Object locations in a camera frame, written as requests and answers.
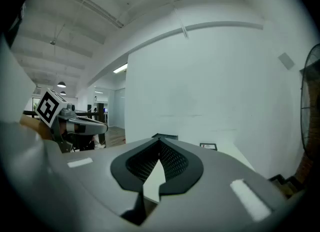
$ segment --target white tape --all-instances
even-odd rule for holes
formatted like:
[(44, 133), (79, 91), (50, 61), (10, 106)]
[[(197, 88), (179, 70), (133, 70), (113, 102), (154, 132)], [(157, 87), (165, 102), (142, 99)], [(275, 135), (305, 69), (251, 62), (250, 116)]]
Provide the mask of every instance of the white tape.
[(92, 162), (93, 162), (93, 160), (90, 157), (88, 157), (88, 158), (81, 159), (81, 160), (78, 160), (78, 161), (68, 162), (68, 166), (70, 168), (74, 168), (74, 167), (78, 167), (78, 166), (87, 165), (87, 164), (90, 164)]
[(75, 132), (75, 124), (74, 123), (67, 121), (65, 127), (66, 127), (66, 131), (68, 133)]
[(262, 221), (271, 214), (271, 210), (242, 179), (233, 181), (230, 187), (255, 222)]

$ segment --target wall sign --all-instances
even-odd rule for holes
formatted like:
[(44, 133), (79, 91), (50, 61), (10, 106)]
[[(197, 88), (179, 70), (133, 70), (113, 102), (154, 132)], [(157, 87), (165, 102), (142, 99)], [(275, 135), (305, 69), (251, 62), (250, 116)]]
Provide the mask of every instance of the wall sign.
[(216, 143), (200, 143), (201, 148), (210, 149), (210, 150), (218, 150)]

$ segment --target fan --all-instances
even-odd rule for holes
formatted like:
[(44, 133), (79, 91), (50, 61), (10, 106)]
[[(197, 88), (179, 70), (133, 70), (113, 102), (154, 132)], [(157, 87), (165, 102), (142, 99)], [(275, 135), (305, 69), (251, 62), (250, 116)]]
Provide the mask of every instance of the fan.
[(305, 155), (314, 161), (320, 148), (320, 44), (311, 49), (302, 70), (300, 127)]

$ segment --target floor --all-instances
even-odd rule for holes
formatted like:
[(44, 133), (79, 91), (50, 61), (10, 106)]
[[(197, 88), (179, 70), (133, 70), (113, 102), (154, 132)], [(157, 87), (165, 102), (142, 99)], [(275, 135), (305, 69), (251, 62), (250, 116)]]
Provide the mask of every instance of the floor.
[(105, 145), (107, 148), (123, 145), (126, 143), (125, 129), (112, 126), (108, 128), (105, 135)]

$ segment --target ceiling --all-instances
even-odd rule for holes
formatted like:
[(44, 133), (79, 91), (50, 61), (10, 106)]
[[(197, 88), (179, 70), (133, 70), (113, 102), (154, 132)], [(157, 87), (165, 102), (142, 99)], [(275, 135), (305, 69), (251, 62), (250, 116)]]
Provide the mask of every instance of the ceiling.
[(93, 66), (93, 53), (105, 40), (136, 18), (168, 3), (169, 0), (26, 0), (24, 18), (11, 50), (36, 84), (64, 81), (66, 97), (74, 97), (81, 74)]

